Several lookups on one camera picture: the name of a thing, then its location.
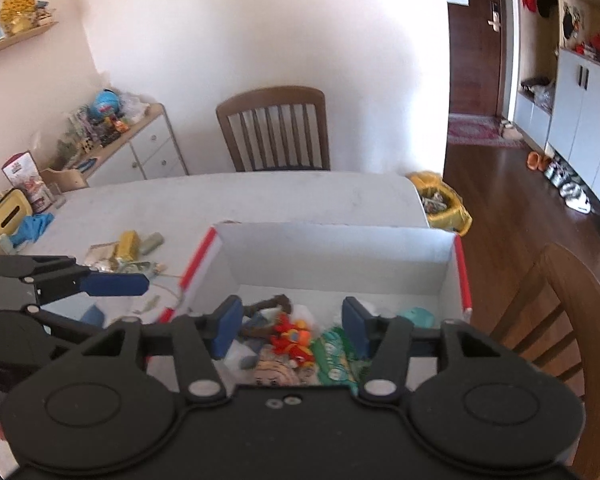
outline wall shelf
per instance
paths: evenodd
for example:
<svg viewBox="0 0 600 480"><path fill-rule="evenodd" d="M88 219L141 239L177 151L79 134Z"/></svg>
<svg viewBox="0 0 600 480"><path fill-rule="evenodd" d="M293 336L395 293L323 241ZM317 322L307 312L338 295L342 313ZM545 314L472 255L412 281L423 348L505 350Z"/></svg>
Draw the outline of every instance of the wall shelf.
<svg viewBox="0 0 600 480"><path fill-rule="evenodd" d="M9 38L5 38L4 40L0 40L0 51L10 47L11 45L15 45L16 43L20 43L21 41L27 41L35 36L40 36L40 34L44 34L51 27L54 27L57 24L58 22L53 22L47 25L41 25L40 27L35 27L31 30L27 30L26 32L21 32L20 34L16 34L15 36L11 36Z"/></svg>

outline orange shoe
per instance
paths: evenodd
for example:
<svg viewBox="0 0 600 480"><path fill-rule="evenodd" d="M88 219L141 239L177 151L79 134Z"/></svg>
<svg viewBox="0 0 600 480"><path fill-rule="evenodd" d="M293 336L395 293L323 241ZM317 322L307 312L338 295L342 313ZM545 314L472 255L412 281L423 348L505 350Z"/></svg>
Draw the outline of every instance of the orange shoe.
<svg viewBox="0 0 600 480"><path fill-rule="evenodd" d="M529 156L526 158L526 166L531 170L535 171L538 169L538 164L540 164L540 155L536 152L529 153Z"/></svg>
<svg viewBox="0 0 600 480"><path fill-rule="evenodd" d="M542 171L544 173L552 160L553 159L550 156L543 156L538 164L538 171Z"/></svg>

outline blue gripper pad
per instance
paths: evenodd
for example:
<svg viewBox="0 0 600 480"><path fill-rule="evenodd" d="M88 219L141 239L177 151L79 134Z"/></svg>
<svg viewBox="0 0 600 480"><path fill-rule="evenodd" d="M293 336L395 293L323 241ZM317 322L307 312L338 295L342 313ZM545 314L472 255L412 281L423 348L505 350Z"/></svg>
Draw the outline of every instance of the blue gripper pad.
<svg viewBox="0 0 600 480"><path fill-rule="evenodd" d="M371 358L371 344L367 333L368 322L374 316L353 297L342 302L342 328L353 344L358 359Z"/></svg>
<svg viewBox="0 0 600 480"><path fill-rule="evenodd" d="M148 290L144 274L92 272L80 279L80 291L89 296L142 296Z"/></svg>
<svg viewBox="0 0 600 480"><path fill-rule="evenodd" d="M211 314L210 318L217 323L217 333L209 349L212 359L222 359L229 351L242 326L243 313L242 300L238 296L230 296Z"/></svg>

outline brown door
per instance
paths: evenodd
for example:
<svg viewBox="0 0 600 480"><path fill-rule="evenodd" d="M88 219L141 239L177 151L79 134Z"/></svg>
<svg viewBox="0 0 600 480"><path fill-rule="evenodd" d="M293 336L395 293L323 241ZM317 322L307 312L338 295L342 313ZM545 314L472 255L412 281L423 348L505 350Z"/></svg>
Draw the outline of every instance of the brown door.
<svg viewBox="0 0 600 480"><path fill-rule="evenodd" d="M498 115L502 26L494 30L493 8L504 15L501 0L469 0L469 6L448 4L451 47L450 112Z"/></svg>

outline silver rivet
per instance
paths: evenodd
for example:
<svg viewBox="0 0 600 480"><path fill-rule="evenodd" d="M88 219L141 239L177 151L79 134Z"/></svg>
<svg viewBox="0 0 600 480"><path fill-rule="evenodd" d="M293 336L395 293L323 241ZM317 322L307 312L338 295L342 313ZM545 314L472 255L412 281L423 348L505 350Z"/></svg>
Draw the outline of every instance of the silver rivet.
<svg viewBox="0 0 600 480"><path fill-rule="evenodd" d="M271 408L272 410L280 410L285 407L285 403L280 399L269 399L264 404L267 408Z"/></svg>
<svg viewBox="0 0 600 480"><path fill-rule="evenodd" d="M386 397L394 393L398 386L386 379L374 379L365 383L365 391L376 397Z"/></svg>
<svg viewBox="0 0 600 480"><path fill-rule="evenodd" d="M220 392L222 386L209 379L200 379L189 385L189 393L196 397L213 397Z"/></svg>
<svg viewBox="0 0 600 480"><path fill-rule="evenodd" d="M298 404L302 404L302 399L295 395L289 395L285 397L285 404L289 406L297 406Z"/></svg>

